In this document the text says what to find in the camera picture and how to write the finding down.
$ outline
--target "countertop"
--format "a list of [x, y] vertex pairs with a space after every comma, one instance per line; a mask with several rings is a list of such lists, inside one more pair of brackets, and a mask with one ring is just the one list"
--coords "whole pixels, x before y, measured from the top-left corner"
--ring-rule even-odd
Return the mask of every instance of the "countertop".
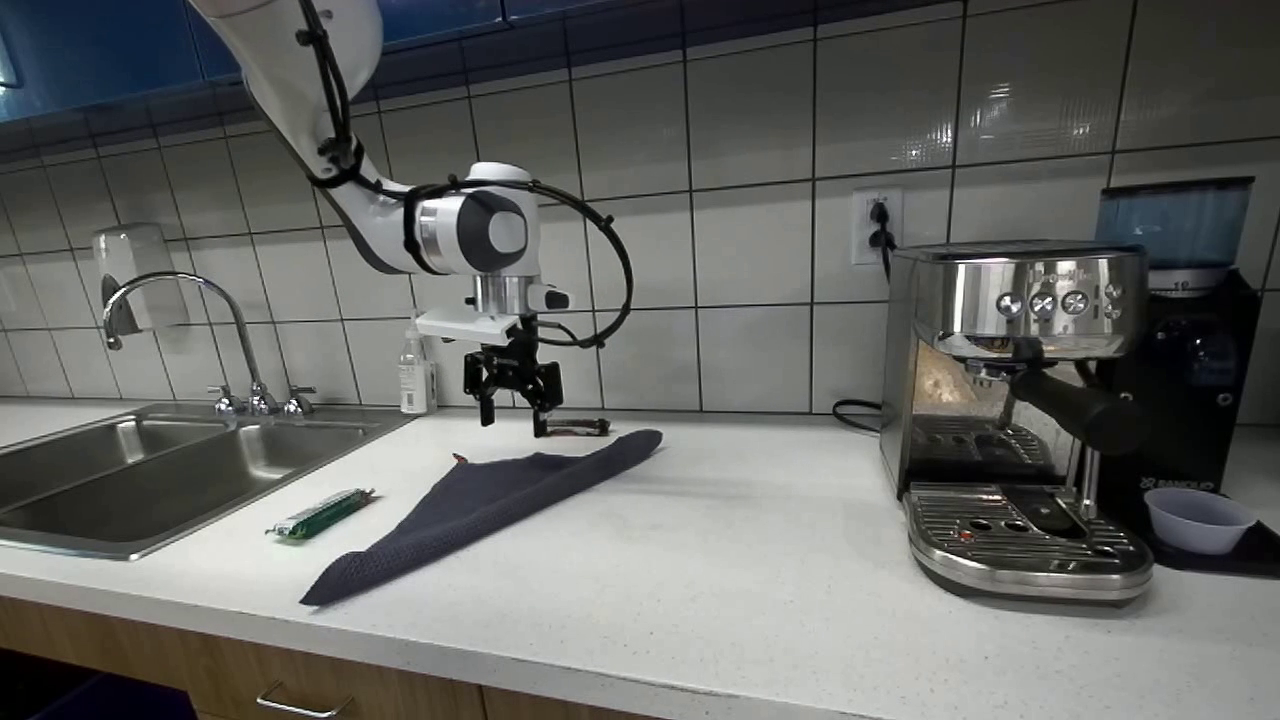
[[[0, 406], [0, 443], [114, 407]], [[648, 717], [1276, 717], [1280, 583], [1155, 568], [1131, 607], [962, 601], [912, 565], [875, 437], [827, 419], [615, 419], [618, 481], [349, 606], [295, 606], [453, 468], [601, 440], [428, 417], [135, 565], [0, 544], [0, 595]], [[1231, 494], [1280, 525], [1280, 443]], [[382, 501], [263, 536], [338, 490]]]

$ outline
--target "backsplash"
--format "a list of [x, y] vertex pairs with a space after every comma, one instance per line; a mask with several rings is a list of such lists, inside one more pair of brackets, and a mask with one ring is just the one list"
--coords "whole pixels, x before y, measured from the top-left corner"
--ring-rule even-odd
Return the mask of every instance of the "backsplash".
[[[883, 281], [852, 266], [852, 193], [898, 193], [898, 245], [1086, 240], [1099, 193], [1250, 177], [1240, 271], [1263, 302], [1245, 423], [1280, 423], [1280, 43], [1271, 0], [966, 0], [361, 104], [394, 181], [477, 158], [582, 193], [637, 261], [605, 352], [548, 352], [573, 407], [827, 413], [880, 395]], [[220, 304], [96, 335], [89, 240], [160, 223], [223, 285], [273, 392], [390, 406], [411, 309], [467, 281], [374, 277], [263, 119], [96, 138], [0, 167], [0, 395], [204, 406], [242, 365]], [[618, 302], [610, 253], [545, 207], [573, 328]], [[440, 348], [453, 406], [458, 348]]]

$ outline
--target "sink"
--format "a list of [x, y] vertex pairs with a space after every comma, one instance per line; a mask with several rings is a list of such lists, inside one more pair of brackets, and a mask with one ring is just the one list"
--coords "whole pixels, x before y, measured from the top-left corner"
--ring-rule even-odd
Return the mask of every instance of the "sink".
[[0, 456], [0, 536], [135, 561], [394, 423], [402, 419], [114, 417]]

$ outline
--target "power outlet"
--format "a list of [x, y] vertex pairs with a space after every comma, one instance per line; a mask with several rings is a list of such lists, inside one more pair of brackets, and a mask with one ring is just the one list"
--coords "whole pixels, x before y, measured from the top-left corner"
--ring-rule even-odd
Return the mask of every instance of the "power outlet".
[[852, 270], [870, 270], [880, 271], [880, 253], [870, 250], [870, 232], [875, 232], [875, 220], [870, 220], [870, 207], [883, 204], [886, 207], [886, 232], [898, 240], [904, 232], [904, 193], [898, 189], [883, 189], [883, 193], [852, 193], [849, 196], [849, 266]]

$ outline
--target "dark towel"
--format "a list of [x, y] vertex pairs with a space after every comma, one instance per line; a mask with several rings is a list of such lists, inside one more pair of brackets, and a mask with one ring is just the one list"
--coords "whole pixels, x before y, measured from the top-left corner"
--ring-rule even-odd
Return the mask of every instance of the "dark towel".
[[498, 463], [458, 461], [394, 530], [367, 552], [349, 552], [320, 573], [304, 606], [325, 607], [402, 573], [434, 565], [525, 516], [643, 463], [663, 434], [630, 434], [592, 456], [525, 456]]

